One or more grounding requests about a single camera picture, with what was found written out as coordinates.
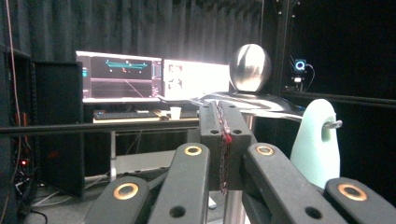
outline black cable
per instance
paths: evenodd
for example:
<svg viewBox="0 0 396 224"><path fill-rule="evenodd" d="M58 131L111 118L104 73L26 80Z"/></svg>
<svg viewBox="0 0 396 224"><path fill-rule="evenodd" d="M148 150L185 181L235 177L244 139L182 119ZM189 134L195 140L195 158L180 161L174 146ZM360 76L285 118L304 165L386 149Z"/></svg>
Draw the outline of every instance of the black cable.
<svg viewBox="0 0 396 224"><path fill-rule="evenodd" d="M31 196L30 193L32 191L35 192L35 190L36 190L35 188L37 188L37 186L35 186L35 177L34 177L34 175L35 175L35 169L33 169L33 172L31 173L31 176L29 177L29 183L28 183L28 185L27 185L27 187L25 189L25 192L23 193L23 195L21 197L23 202L26 201L27 198L29 196Z"/></svg>
<svg viewBox="0 0 396 224"><path fill-rule="evenodd" d="M262 46L262 26L264 24L264 0L262 0L262 20L260 21L260 46Z"/></svg>
<svg viewBox="0 0 396 224"><path fill-rule="evenodd" d="M47 223L49 223L49 219L47 218L47 216L44 214L44 213L40 213L40 212L37 212L37 211L35 211L35 210L30 210L30 212L31 213L36 213L36 214L39 214L39 215L41 215L41 216L43 216L44 217L44 219L46 219L46 224Z"/></svg>

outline desk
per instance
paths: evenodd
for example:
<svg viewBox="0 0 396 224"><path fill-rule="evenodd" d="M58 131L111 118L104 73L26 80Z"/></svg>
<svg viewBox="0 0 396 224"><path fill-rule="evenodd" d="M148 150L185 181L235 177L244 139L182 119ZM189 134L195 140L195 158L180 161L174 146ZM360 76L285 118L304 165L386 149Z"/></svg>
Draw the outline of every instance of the desk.
<svg viewBox="0 0 396 224"><path fill-rule="evenodd" d="M180 120L198 120L196 119L180 119ZM125 123L125 122L138 122L141 119L107 119L100 120L105 123ZM146 119L144 121L157 122L158 119ZM134 155L117 156L116 153L116 137L117 132L111 131L111 152L110 152L110 180L113 181L117 178L117 174L128 173L132 171L148 171L160 169L162 167L169 167L174 157L175 151L160 151L154 153L143 153Z"/></svg>
<svg viewBox="0 0 396 224"><path fill-rule="evenodd" d="M93 116L92 123L129 123L129 122L139 122L139 121L160 121L160 120L198 120L197 110L182 111L180 113L180 119L171 119L171 112L168 110L120 112L120 113L115 113L115 115L118 117L117 119L96 119L95 116Z"/></svg>
<svg viewBox="0 0 396 224"><path fill-rule="evenodd" d="M188 130L196 129L199 126L198 120L166 120L160 122L133 122L133 123L82 123L82 124L63 124L63 125L40 125L28 127L0 127L0 138L9 138L14 136L41 136L52 135L57 136L60 134L76 134L76 133L112 133L112 132L130 132L138 130ZM39 150L39 158L43 158L42 164L47 166L39 166L40 172L62 172L62 175L54 175L52 179L40 179L47 184L55 186L57 189L67 192L70 195L83 198L84 197L84 177L87 174L84 169L84 154L81 148L69 146L69 149L60 150L59 147L50 147L47 151ZM109 148L106 147L106 160L110 162ZM99 166L104 166L103 161L94 161ZM108 172L108 165L106 170L98 175Z"/></svg>

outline black speaker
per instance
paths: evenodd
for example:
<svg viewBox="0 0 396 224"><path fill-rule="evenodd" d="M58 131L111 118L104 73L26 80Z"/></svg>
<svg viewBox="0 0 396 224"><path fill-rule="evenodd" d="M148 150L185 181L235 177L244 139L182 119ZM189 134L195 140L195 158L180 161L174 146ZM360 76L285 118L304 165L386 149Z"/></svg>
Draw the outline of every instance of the black speaker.
<svg viewBox="0 0 396 224"><path fill-rule="evenodd" d="M35 125L83 121L80 63L33 63ZM82 133L42 135L37 139L39 179L63 192L84 196Z"/></svg>

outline computer monitor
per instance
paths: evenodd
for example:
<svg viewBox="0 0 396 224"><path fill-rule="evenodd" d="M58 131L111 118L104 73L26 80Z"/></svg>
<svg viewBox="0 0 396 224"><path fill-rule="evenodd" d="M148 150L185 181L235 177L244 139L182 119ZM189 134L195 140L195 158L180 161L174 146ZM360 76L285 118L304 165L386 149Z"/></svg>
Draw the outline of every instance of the computer monitor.
<svg viewBox="0 0 396 224"><path fill-rule="evenodd" d="M156 102L163 94L162 59L76 51L83 103Z"/></svg>
<svg viewBox="0 0 396 224"><path fill-rule="evenodd" d="M198 63L164 59L163 97L191 99L219 91L229 91L228 64Z"/></svg>

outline black curtain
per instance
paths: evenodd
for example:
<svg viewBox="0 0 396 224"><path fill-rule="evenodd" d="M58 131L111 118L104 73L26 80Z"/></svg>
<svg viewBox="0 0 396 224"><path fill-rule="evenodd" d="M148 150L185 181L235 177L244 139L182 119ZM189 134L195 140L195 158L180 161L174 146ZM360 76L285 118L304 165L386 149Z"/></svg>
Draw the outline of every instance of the black curtain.
<svg viewBox="0 0 396 224"><path fill-rule="evenodd" d="M11 11L15 48L33 60L86 50L209 63L260 45L268 14L254 0L17 0Z"/></svg>
<svg viewBox="0 0 396 224"><path fill-rule="evenodd" d="M311 92L396 99L395 1L304 0L295 14L291 54L315 66Z"/></svg>

